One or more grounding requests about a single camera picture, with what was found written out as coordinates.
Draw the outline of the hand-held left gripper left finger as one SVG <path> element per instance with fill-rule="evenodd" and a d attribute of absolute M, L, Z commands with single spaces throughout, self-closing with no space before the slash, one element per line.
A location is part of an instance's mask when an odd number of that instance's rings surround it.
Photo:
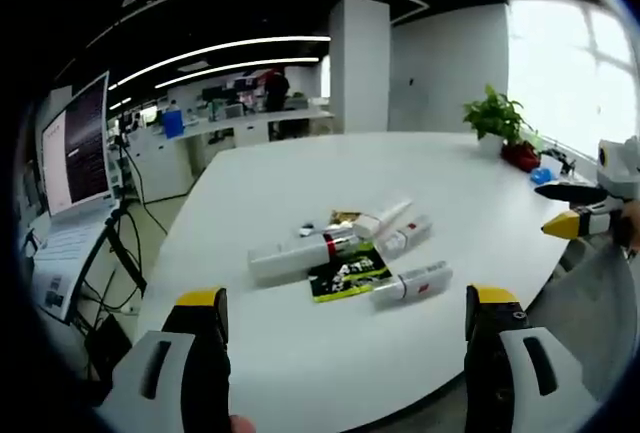
<path fill-rule="evenodd" d="M 113 432 L 229 432 L 223 287 L 183 294 L 116 365 L 97 413 Z"/>

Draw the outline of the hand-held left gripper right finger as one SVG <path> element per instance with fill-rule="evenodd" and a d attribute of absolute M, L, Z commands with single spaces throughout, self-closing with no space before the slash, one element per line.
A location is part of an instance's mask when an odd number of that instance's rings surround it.
<path fill-rule="evenodd" d="M 599 409 L 583 368 L 509 291 L 466 288 L 467 432 L 577 432 Z"/>

